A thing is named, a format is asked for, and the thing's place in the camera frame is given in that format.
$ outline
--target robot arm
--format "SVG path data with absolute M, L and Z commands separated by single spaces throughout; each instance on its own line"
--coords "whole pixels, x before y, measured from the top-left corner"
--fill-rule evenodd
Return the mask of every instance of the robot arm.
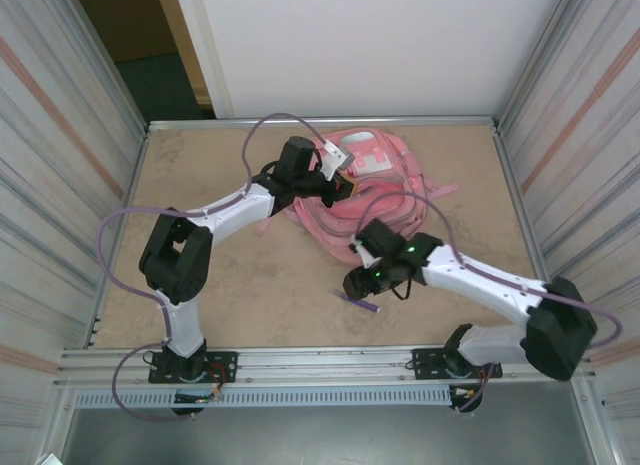
M 203 373 L 206 341 L 196 297 L 207 280 L 212 249 L 246 225 L 280 212 L 296 197 L 320 197 L 330 207 L 351 195 L 353 184 L 337 172 L 348 167 L 353 156 L 329 141 L 324 152 L 321 158 L 311 141 L 291 137 L 280 158 L 254 176 L 248 189 L 200 210 L 218 209 L 241 196 L 233 205 L 196 218 L 158 218 L 139 269 L 167 312 L 171 340 L 163 354 L 171 375 L 190 381 Z M 318 162 L 311 169 L 314 156 Z M 183 244 L 182 250 L 176 244 Z
M 522 286 L 514 289 L 460 265 L 451 246 L 441 240 L 417 233 L 406 241 L 379 220 L 371 221 L 355 237 L 353 249 L 364 263 L 343 283 L 353 299 L 416 281 L 458 292 L 513 323 L 505 327 L 459 327 L 444 347 L 447 365 L 455 375 L 464 376 L 470 367 L 492 362 L 528 361 L 547 376 L 568 380 L 596 333 L 588 311 L 527 293 L 547 292 L 582 301 L 568 280 L 556 278 L 544 283 L 463 256 L 465 264 Z

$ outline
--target wooden board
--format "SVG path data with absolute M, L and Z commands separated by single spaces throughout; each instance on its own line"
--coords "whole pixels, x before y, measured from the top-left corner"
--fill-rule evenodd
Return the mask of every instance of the wooden board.
M 463 252 L 531 276 L 520 228 L 491 133 L 485 126 L 384 127 L 415 151 L 426 175 L 460 191 L 438 205 L 453 224 Z M 240 147 L 247 130 L 158 131 L 151 136 L 135 205 L 191 209 L 237 190 L 246 179 Z M 257 171 L 279 155 L 282 144 L 305 130 L 260 130 L 249 147 Z M 129 217 L 116 274 L 145 287 L 138 259 L 155 216 Z M 426 229 L 445 238 L 435 214 Z M 496 325 L 505 320 L 446 290 L 415 286 L 401 302 L 391 293 L 372 298 L 378 314 L 330 294 L 349 267 L 320 248 L 284 215 L 259 237 L 247 227 L 215 248 L 201 295 L 200 322 L 212 347 L 357 346 L 437 344 L 460 324 Z M 149 300 L 112 286 L 96 346 L 134 347 L 163 337 L 160 312 Z

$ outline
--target metal wall panel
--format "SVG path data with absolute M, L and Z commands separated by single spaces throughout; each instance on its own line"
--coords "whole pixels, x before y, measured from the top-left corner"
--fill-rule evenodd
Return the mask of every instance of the metal wall panel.
M 74 0 L 0 0 L 3 464 L 31 459 L 60 351 L 84 345 L 102 284 L 94 237 L 145 135 L 87 27 Z
M 640 0 L 581 0 L 506 120 L 506 146 L 552 275 L 616 313 L 590 355 L 630 463 L 640 457 Z M 600 322 L 603 331 L 610 326 Z

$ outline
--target purple wire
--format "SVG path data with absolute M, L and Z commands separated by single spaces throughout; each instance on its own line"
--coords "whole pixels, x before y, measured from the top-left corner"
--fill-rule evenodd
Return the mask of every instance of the purple wire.
M 244 143 L 242 144 L 242 150 L 240 152 L 240 157 L 242 158 L 242 163 L 244 165 L 245 170 L 247 171 L 247 183 L 246 183 L 246 185 L 244 187 L 243 193 L 239 193 L 238 195 L 233 197 L 231 200 L 229 200 L 228 202 L 223 203 L 222 205 L 218 205 L 216 207 L 212 207 L 212 208 L 209 208 L 207 210 L 198 210 L 197 212 L 178 212 L 178 211 L 174 211 L 174 210 L 166 210 L 164 208 L 152 208 L 152 207 L 129 207 L 129 208 L 123 208 L 121 210 L 116 210 L 115 212 L 110 213 L 109 215 L 107 215 L 107 217 L 105 217 L 105 219 L 102 220 L 102 222 L 100 223 L 100 226 L 98 227 L 98 233 L 97 233 L 97 236 L 96 236 L 96 257 L 98 258 L 98 264 L 100 265 L 100 268 L 102 268 L 102 271 L 109 278 L 109 280 L 111 280 L 111 282 L 114 285 L 120 287 L 121 289 L 123 289 L 123 290 L 125 290 L 125 291 L 127 291 L 129 293 L 133 293 L 135 295 L 139 295 L 141 297 L 148 298 L 148 299 L 153 300 L 154 302 L 158 303 L 160 305 L 160 310 L 162 310 L 162 316 L 163 316 L 163 319 L 164 319 L 166 338 L 160 343 L 152 343 L 150 345 L 143 345 L 142 347 L 138 347 L 138 348 L 132 350 L 131 352 L 127 353 L 122 358 L 122 360 L 120 361 L 120 363 L 118 364 L 118 366 L 116 367 L 116 369 L 115 369 L 115 371 L 113 373 L 113 379 L 111 381 L 111 393 L 113 394 L 113 399 L 115 400 L 116 404 L 124 412 L 128 413 L 132 417 L 138 418 L 140 420 L 151 421 L 151 422 L 167 422 L 167 421 L 173 422 L 173 421 L 175 421 L 175 419 L 173 419 L 173 418 L 155 417 L 153 415 L 144 415 L 144 414 L 141 414 L 141 413 L 134 412 L 133 410 L 129 409 L 122 402 L 122 400 L 120 400 L 120 398 L 118 397 L 117 391 L 116 391 L 116 381 L 117 381 L 117 378 L 118 378 L 118 374 L 120 373 L 120 370 L 122 369 L 122 367 L 124 366 L 125 362 L 129 358 L 131 358 L 133 355 L 135 355 L 136 353 L 138 353 L 141 350 L 145 350 L 145 349 L 148 349 L 148 348 L 162 347 L 164 345 L 167 345 L 169 342 L 171 342 L 171 338 L 172 338 L 171 322 L 169 321 L 169 312 L 167 311 L 167 309 L 165 307 L 165 304 L 162 302 L 162 299 L 160 297 L 158 297 L 158 296 L 156 296 L 156 295 L 154 295 L 152 293 L 145 292 L 145 291 L 140 290 L 138 288 L 135 288 L 135 287 L 132 287 L 130 285 L 127 285 L 126 283 L 124 283 L 120 279 L 118 279 L 111 272 L 111 270 L 109 270 L 109 266 L 107 265 L 107 261 L 104 258 L 104 253 L 102 251 L 102 237 L 104 235 L 104 232 L 105 232 L 105 230 L 107 229 L 107 226 L 109 225 L 109 223 L 112 220 L 114 220 L 115 218 L 120 217 L 122 215 L 126 215 L 127 213 L 134 213 L 134 212 L 136 212 L 136 213 L 153 213 L 153 214 L 156 214 L 156 215 L 167 215 L 169 217 L 197 218 L 197 217 L 204 217 L 206 215 L 210 215 L 212 213 L 219 212 L 221 210 L 224 210 L 224 209 L 226 209 L 226 208 L 238 203 L 240 200 L 242 200 L 244 195 L 251 188 L 251 182 L 252 182 L 252 178 L 253 178 L 253 173 L 251 172 L 251 165 L 249 165 L 249 161 L 247 160 L 247 147 L 249 145 L 249 141 L 253 137 L 253 134 L 256 132 L 256 130 L 260 127 L 260 125 L 262 125 L 267 120 L 272 120 L 274 118 L 290 118 L 290 119 L 293 119 L 293 120 L 297 120 L 302 125 L 307 127 L 316 137 L 318 137 L 318 139 L 322 143 L 326 142 L 326 140 L 322 137 L 322 135 L 320 135 L 320 132 L 318 132 L 306 120 L 304 120 L 304 119 L 302 119 L 300 117 L 296 117 L 295 115 L 292 115 L 290 113 L 285 113 L 285 112 L 272 113 L 270 115 L 267 115 L 264 118 L 261 118 L 260 120 L 258 120 L 253 125 L 253 127 L 251 127 L 251 130 L 249 130 L 249 133 L 247 134 L 246 138 L 244 139 Z
M 160 348 L 165 344 L 165 342 L 158 342 L 158 343 L 149 343 L 148 345 L 142 345 L 141 347 L 138 348 L 134 348 L 133 350 L 131 350 L 130 352 L 128 352 L 124 357 L 122 357 L 122 360 L 120 360 L 120 363 L 118 363 L 118 365 L 116 366 L 115 371 L 113 372 L 113 377 L 111 378 L 111 395 L 113 395 L 113 400 L 116 402 L 116 405 L 118 405 L 118 407 L 120 407 L 120 409 L 131 415 L 133 418 L 137 418 L 138 420 L 144 420 L 145 422 L 179 422 L 181 420 L 185 420 L 187 418 L 190 418 L 190 415 L 183 415 L 181 417 L 156 417 L 155 415 L 148 415 L 146 413 L 138 413 L 135 412 L 133 410 L 131 410 L 129 407 L 127 407 L 123 401 L 120 399 L 120 397 L 118 396 L 118 391 L 116 389 L 116 384 L 118 383 L 118 375 L 120 374 L 120 371 L 122 370 L 122 367 L 124 366 L 125 362 L 127 360 L 129 360 L 131 357 L 133 357 L 136 353 L 142 351 L 142 350 L 149 350 L 152 348 Z
M 355 300 L 353 298 L 350 298 L 346 293 L 341 292 L 340 290 L 333 290 L 332 293 L 338 297 L 341 298 L 342 300 L 344 300 L 345 302 L 349 302 L 349 303 L 353 303 L 354 305 L 358 305 L 359 307 L 362 308 L 366 308 L 367 310 L 370 310 L 374 313 L 378 313 L 380 311 L 380 307 L 377 305 L 374 305 L 373 303 L 367 302 L 366 300 Z
M 599 341 L 599 342 L 595 342 L 592 343 L 591 346 L 589 348 L 596 348 L 596 347 L 603 347 L 605 345 L 609 345 L 610 343 L 614 342 L 615 340 L 618 339 L 618 337 L 620 337 L 620 335 L 622 335 L 622 322 L 618 319 L 618 317 L 616 317 L 615 315 L 613 315 L 612 313 L 607 312 L 606 310 L 600 310 L 598 308 L 586 305 L 578 300 L 574 300 L 572 298 L 567 298 L 567 297 L 563 297 L 562 295 L 556 295 L 553 293 L 548 293 L 548 292 L 541 292 L 538 290 L 531 290 L 531 289 L 523 289 L 522 285 L 518 284 L 518 283 L 514 283 L 514 282 L 510 282 L 509 280 L 506 280 L 504 278 L 501 277 L 496 277 L 495 275 L 486 272 L 484 270 L 481 270 L 477 267 L 474 267 L 471 264 L 465 263 L 462 254 L 460 253 L 460 250 L 458 249 L 458 246 L 456 245 L 456 240 L 455 240 L 455 236 L 453 233 L 453 228 L 451 227 L 451 223 L 449 223 L 449 220 L 447 220 L 447 217 L 445 217 L 444 213 L 442 213 L 442 210 L 440 210 L 436 205 L 434 205 L 434 203 L 429 200 L 427 197 L 422 197 L 420 195 L 418 195 L 417 193 L 413 193 L 413 192 L 402 192 L 402 191 L 397 191 L 397 192 L 389 192 L 389 193 L 384 193 L 378 197 L 376 197 L 374 200 L 371 201 L 371 203 L 369 203 L 369 205 L 367 205 L 367 207 L 364 209 L 364 212 L 362 212 L 362 216 L 360 217 L 360 220 L 358 221 L 358 227 L 356 228 L 356 234 L 362 229 L 362 226 L 364 225 L 364 221 L 366 219 L 367 214 L 369 213 L 369 211 L 371 210 L 371 207 L 373 207 L 373 205 L 378 202 L 379 200 L 383 200 L 385 198 L 389 198 L 389 197 L 394 197 L 394 196 L 398 196 L 398 195 L 402 195 L 402 196 L 407 196 L 407 197 L 413 197 L 414 199 L 417 200 L 422 200 L 424 203 L 427 204 L 428 207 L 431 207 L 437 214 L 438 216 L 442 219 L 445 227 L 447 228 L 447 233 L 449 234 L 449 243 L 451 245 L 451 249 L 453 251 L 453 255 L 455 257 L 455 259 L 457 260 L 457 262 L 471 270 L 472 272 L 474 272 L 477 275 L 480 275 L 483 278 L 486 278 L 488 280 L 491 280 L 493 282 L 499 283 L 500 285 L 504 285 L 506 287 L 509 288 L 513 288 L 514 290 L 519 290 L 523 293 L 530 293 L 531 295 L 535 295 L 537 297 L 541 297 L 541 298 L 546 298 L 548 300 L 553 300 L 554 302 L 560 302 L 563 303 L 565 305 L 570 305 L 572 307 L 576 307 L 576 308 L 581 308 L 582 310 L 586 310 L 589 313 L 593 313 L 595 315 L 600 315 L 601 317 L 604 317 L 608 320 L 611 320 L 613 322 L 613 324 L 615 325 L 615 330 L 613 331 L 613 333 L 611 333 L 611 335 L 609 335 L 607 338 Z
M 478 401 L 478 399 L 484 393 L 484 390 L 487 388 L 487 384 L 489 383 L 489 378 L 491 378 L 491 374 L 493 373 L 493 368 L 494 367 L 495 367 L 495 363 L 492 363 L 491 365 L 489 365 L 489 371 L 487 372 L 487 375 L 482 380 L 482 383 L 480 384 L 480 388 L 478 389 L 478 391 L 476 393 L 473 394 L 473 396 L 469 399 L 469 401 L 467 403 L 465 403 L 463 406 L 457 408 L 458 412 L 464 412 L 473 403 Z

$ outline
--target purple cable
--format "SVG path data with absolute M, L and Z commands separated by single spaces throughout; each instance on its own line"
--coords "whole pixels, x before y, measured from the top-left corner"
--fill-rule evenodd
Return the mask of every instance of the purple cable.
M 228 208 L 228 207 L 238 203 L 240 200 L 242 200 L 243 196 L 251 188 L 251 181 L 252 181 L 252 178 L 253 178 L 253 173 L 251 172 L 251 166 L 249 165 L 249 161 L 247 160 L 247 147 L 249 145 L 249 141 L 253 137 L 253 134 L 256 132 L 256 130 L 260 127 L 260 125 L 262 125 L 267 120 L 271 120 L 271 119 L 274 119 L 274 118 L 290 118 L 290 119 L 293 119 L 293 120 L 297 120 L 302 125 L 307 127 L 316 137 L 318 137 L 318 139 L 322 143 L 325 143 L 325 141 L 326 141 L 322 137 L 322 135 L 320 135 L 320 132 L 318 132 L 306 120 L 304 120 L 304 119 L 302 119 L 300 117 L 296 117 L 295 115 L 292 115 L 290 113 L 284 113 L 284 112 L 272 113 L 271 115 L 267 115 L 266 117 L 261 118 L 260 120 L 258 120 L 253 125 L 253 127 L 251 127 L 251 130 L 249 130 L 249 133 L 247 134 L 247 137 L 244 139 L 244 143 L 242 144 L 242 150 L 240 152 L 240 156 L 242 158 L 242 163 L 244 164 L 244 168 L 247 171 L 247 183 L 246 183 L 246 185 L 244 187 L 243 193 L 239 193 L 238 195 L 233 197 L 231 200 L 229 200 L 228 202 L 223 203 L 222 205 L 218 205 L 217 207 L 212 207 L 212 208 L 207 209 L 207 210 L 199 210 L 197 212 L 178 212 L 178 211 L 174 211 L 174 210 L 166 210 L 164 208 L 151 208 L 151 207 L 129 207 L 129 208 L 123 208 L 121 210 L 116 210 L 115 212 L 110 213 L 109 215 L 107 215 L 107 217 L 100 223 L 100 226 L 98 227 L 98 234 L 96 236 L 96 257 L 98 258 L 98 264 L 100 265 L 100 268 L 102 268 L 102 271 L 109 278 L 109 280 L 111 280 L 111 282 L 114 285 L 122 288 L 123 290 L 125 290 L 127 292 L 133 293 L 135 295 L 139 295 L 139 296 L 144 297 L 144 298 L 148 298 L 148 299 L 153 300 L 154 302 L 158 303 L 160 305 L 160 310 L 162 310 L 162 316 L 164 318 L 165 333 L 166 333 L 165 340 L 163 340 L 160 343 L 153 343 L 153 344 L 150 344 L 150 345 L 143 345 L 142 347 L 138 347 L 138 348 L 132 350 L 131 352 L 127 353 L 122 358 L 122 360 L 120 361 L 120 363 L 118 364 L 118 366 L 116 367 L 116 369 L 115 369 L 115 371 L 113 373 L 113 379 L 111 381 L 111 393 L 113 394 L 113 399 L 115 400 L 116 404 L 124 412 L 128 413 L 132 417 L 138 418 L 140 420 L 151 421 L 151 422 L 176 421 L 176 419 L 173 419 L 173 418 L 155 417 L 155 416 L 152 416 L 152 415 L 144 415 L 144 414 L 140 414 L 140 413 L 134 412 L 133 410 L 130 410 L 129 408 L 127 408 L 127 406 L 122 402 L 122 400 L 120 400 L 120 398 L 118 397 L 117 391 L 116 391 L 116 380 L 118 378 L 118 374 L 120 373 L 120 370 L 122 369 L 122 367 L 124 366 L 125 362 L 129 358 L 131 358 L 133 355 L 135 355 L 136 353 L 140 352 L 141 350 L 145 350 L 145 349 L 148 349 L 148 348 L 162 347 L 164 345 L 167 345 L 169 342 L 171 342 L 171 337 L 172 337 L 171 322 L 169 321 L 169 313 L 167 312 L 167 309 L 165 308 L 164 303 L 162 302 L 160 297 L 157 297 L 156 295 L 153 295 L 152 293 L 145 292 L 143 290 L 140 290 L 140 289 L 137 289 L 137 288 L 132 287 L 130 285 L 127 285 L 126 283 L 120 281 L 120 279 L 118 279 L 111 272 L 111 270 L 109 270 L 109 266 L 107 265 L 107 261 L 105 260 L 104 254 L 102 252 L 102 236 L 104 235 L 104 232 L 107 229 L 107 226 L 109 225 L 109 223 L 112 220 L 114 220 L 115 218 L 120 217 L 122 215 L 126 215 L 127 213 L 134 213 L 134 212 L 138 212 L 138 213 L 153 213 L 153 214 L 156 214 L 156 215 L 167 215 L 169 217 L 197 218 L 197 217 L 204 217 L 206 215 L 210 215 L 212 213 L 219 212 L 221 210 L 224 210 L 225 208 Z
M 614 342 L 615 340 L 618 339 L 618 337 L 620 337 L 620 335 L 622 335 L 622 322 L 618 319 L 618 317 L 616 317 L 615 315 L 607 312 L 606 310 L 600 310 L 598 308 L 595 307 L 591 307 L 589 305 L 586 305 L 578 300 L 574 300 L 572 298 L 567 298 L 567 297 L 563 297 L 561 295 L 556 295 L 553 293 L 548 293 L 548 292 L 540 292 L 538 290 L 531 290 L 531 289 L 523 289 L 522 285 L 518 284 L 518 283 L 514 283 L 514 282 L 510 282 L 509 280 L 506 280 L 504 278 L 500 278 L 500 277 L 496 277 L 495 275 L 489 273 L 489 272 L 485 272 L 484 270 L 481 270 L 477 267 L 474 267 L 473 265 L 467 264 L 465 263 L 464 259 L 462 258 L 462 255 L 460 253 L 460 250 L 458 249 L 458 246 L 456 245 L 456 240 L 455 240 L 455 236 L 453 233 L 453 228 L 451 227 L 451 223 L 449 223 L 449 220 L 447 220 L 447 217 L 445 217 L 444 213 L 442 213 L 442 210 L 440 210 L 437 206 L 435 206 L 433 204 L 433 202 L 431 200 L 429 200 L 426 197 L 422 197 L 420 195 L 418 195 L 417 193 L 413 193 L 413 192 L 389 192 L 389 193 L 384 193 L 378 197 L 376 197 L 371 203 L 369 203 L 369 205 L 367 205 L 367 207 L 364 209 L 364 212 L 362 212 L 362 216 L 360 217 L 360 221 L 358 222 L 358 227 L 356 228 L 356 234 L 362 229 L 362 226 L 364 225 L 364 221 L 365 218 L 367 216 L 367 214 L 369 213 L 369 211 L 371 210 L 371 207 L 373 207 L 373 205 L 378 202 L 379 200 L 383 200 L 385 198 L 389 198 L 389 197 L 394 197 L 394 196 L 398 196 L 398 195 L 402 195 L 402 196 L 407 196 L 407 197 L 413 197 L 416 200 L 422 200 L 424 203 L 427 204 L 428 207 L 431 207 L 437 214 L 438 216 L 442 219 L 445 227 L 447 228 L 447 233 L 449 234 L 449 243 L 451 245 L 451 249 L 453 250 L 453 255 L 455 257 L 455 259 L 457 260 L 457 262 L 471 270 L 472 272 L 474 272 L 477 275 L 480 275 L 481 277 L 484 277 L 488 280 L 491 280 L 493 282 L 499 283 L 500 285 L 504 285 L 506 287 L 509 288 L 513 288 L 514 290 L 519 290 L 522 291 L 523 293 L 530 293 L 531 295 L 535 295 L 537 297 L 541 297 L 541 298 L 546 298 L 548 300 L 553 300 L 555 302 L 560 302 L 560 303 L 564 303 L 565 305 L 570 305 L 572 307 L 576 307 L 576 308 L 581 308 L 582 310 L 586 310 L 590 313 L 593 313 L 595 315 L 600 315 L 601 317 L 604 317 L 608 320 L 611 320 L 613 322 L 613 324 L 615 325 L 615 330 L 613 331 L 613 333 L 611 333 L 611 335 L 609 335 L 607 338 L 596 342 L 596 343 L 592 343 L 591 346 L 589 348 L 596 348 L 596 347 L 603 347 L 605 345 L 609 345 L 610 343 Z
M 458 411 L 458 413 L 464 412 L 467 408 L 469 408 L 473 403 L 475 403 L 482 396 L 485 388 L 487 388 L 487 384 L 489 383 L 489 378 L 491 378 L 491 374 L 493 373 L 493 367 L 495 367 L 495 363 L 492 363 L 491 365 L 489 365 L 489 371 L 487 372 L 487 375 L 482 380 L 482 383 L 480 384 L 480 388 L 478 389 L 478 391 L 473 394 L 473 396 L 469 399 L 467 403 L 465 403 L 461 407 L 457 407 L 456 410 Z
M 148 345 L 142 345 L 141 347 L 134 348 L 133 350 L 128 352 L 124 357 L 122 357 L 122 360 L 120 360 L 120 363 L 118 363 L 115 371 L 113 372 L 113 377 L 111 378 L 111 395 L 113 395 L 113 400 L 116 402 L 116 405 L 118 405 L 118 407 L 120 407 L 120 409 L 123 412 L 131 415 L 133 418 L 137 418 L 138 420 L 144 420 L 145 422 L 179 422 L 181 420 L 185 420 L 191 417 L 191 415 L 183 415 L 181 417 L 156 417 L 155 415 L 147 415 L 146 413 L 134 412 L 129 407 L 127 407 L 118 396 L 116 384 L 118 383 L 118 375 L 120 374 L 120 370 L 122 370 L 124 363 L 127 360 L 129 360 L 131 357 L 133 357 L 136 353 L 142 350 L 160 348 L 165 343 L 166 342 L 149 343 Z
M 341 292 L 340 290 L 332 290 L 332 292 L 336 297 L 341 298 L 345 302 L 353 303 L 354 305 L 358 305 L 359 307 L 366 308 L 374 313 L 378 313 L 380 311 L 380 307 L 374 305 L 373 303 L 367 302 L 366 300 L 355 300 L 350 298 L 346 293 Z

